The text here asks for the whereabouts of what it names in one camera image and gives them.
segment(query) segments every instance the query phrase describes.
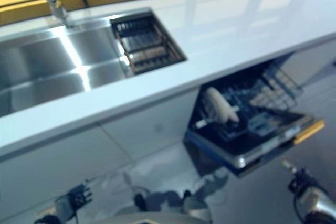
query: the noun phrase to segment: sink basin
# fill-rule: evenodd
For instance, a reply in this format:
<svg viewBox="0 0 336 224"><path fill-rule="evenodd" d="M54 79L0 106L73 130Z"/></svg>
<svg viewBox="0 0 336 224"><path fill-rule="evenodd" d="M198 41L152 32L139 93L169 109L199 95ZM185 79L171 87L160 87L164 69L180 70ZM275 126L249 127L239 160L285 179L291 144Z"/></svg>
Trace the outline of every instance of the sink basin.
<svg viewBox="0 0 336 224"><path fill-rule="evenodd" d="M148 9L0 39L0 116L183 60Z"/></svg>

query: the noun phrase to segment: white cabinet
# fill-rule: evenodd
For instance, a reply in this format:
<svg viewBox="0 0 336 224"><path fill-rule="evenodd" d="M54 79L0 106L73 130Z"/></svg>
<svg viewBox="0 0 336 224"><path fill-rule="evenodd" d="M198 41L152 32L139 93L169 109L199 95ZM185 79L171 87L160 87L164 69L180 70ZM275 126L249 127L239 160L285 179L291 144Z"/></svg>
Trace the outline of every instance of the white cabinet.
<svg viewBox="0 0 336 224"><path fill-rule="evenodd" d="M100 124L137 159L183 139L197 95L195 88Z"/></svg>
<svg viewBox="0 0 336 224"><path fill-rule="evenodd" d="M0 222L131 159L98 126L0 163Z"/></svg>

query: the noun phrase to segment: tiled floor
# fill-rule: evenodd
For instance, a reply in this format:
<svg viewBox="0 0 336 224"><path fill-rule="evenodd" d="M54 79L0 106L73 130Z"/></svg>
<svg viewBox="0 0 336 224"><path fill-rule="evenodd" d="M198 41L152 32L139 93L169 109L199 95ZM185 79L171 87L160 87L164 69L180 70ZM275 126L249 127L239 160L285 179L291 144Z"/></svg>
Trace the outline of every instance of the tiled floor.
<svg viewBox="0 0 336 224"><path fill-rule="evenodd" d="M286 156L297 166L311 170L336 199L335 69L312 79L298 101L300 109L324 118L326 127L289 150ZM194 192L202 186L206 188L204 194L210 194L205 200L215 224L299 223L292 207L292 194L287 189L292 176L280 166L281 157L239 179L218 167L206 154L198 153L189 144L186 146L196 157L194 162L185 144L176 143L132 166L100 176L91 185L93 202L79 211L79 223L92 223L131 206L134 190L173 190L182 196L184 190ZM36 206L3 224L33 223L35 214L49 205L46 202Z"/></svg>

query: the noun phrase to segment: dishwasher rack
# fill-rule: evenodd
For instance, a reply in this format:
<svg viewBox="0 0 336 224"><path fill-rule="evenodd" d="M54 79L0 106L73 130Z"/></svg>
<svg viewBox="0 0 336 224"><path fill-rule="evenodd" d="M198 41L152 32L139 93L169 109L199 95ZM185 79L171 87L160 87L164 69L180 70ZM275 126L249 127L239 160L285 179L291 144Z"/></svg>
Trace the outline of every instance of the dishwasher rack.
<svg viewBox="0 0 336 224"><path fill-rule="evenodd" d="M222 124L209 118L209 114L216 113L209 113L209 110L215 108L203 95L209 87L216 88L236 108L239 122L228 121ZM199 129L210 124L225 142L234 141L247 133L266 137L286 121L282 116L277 116L275 110L281 110L281 113L288 111L296 105L295 97L302 92L302 88L275 63L263 63L205 85L196 103L193 118L197 119L193 128Z"/></svg>

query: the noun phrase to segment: dish rack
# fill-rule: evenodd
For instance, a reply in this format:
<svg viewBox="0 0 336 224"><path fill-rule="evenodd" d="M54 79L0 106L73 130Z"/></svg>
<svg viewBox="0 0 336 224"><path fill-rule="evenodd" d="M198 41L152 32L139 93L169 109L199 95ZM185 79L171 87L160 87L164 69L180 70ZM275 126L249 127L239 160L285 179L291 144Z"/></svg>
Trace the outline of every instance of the dish rack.
<svg viewBox="0 0 336 224"><path fill-rule="evenodd" d="M141 74L186 60L155 16L112 23L134 74Z"/></svg>
<svg viewBox="0 0 336 224"><path fill-rule="evenodd" d="M216 113L202 94L209 87L216 88L235 109L239 122L217 123L209 117ZM211 125L224 142L234 141L247 133L264 138L285 123L283 112L296 105L295 97L302 92L302 88L275 63L263 63L204 86L196 103L192 127L198 130Z"/></svg>

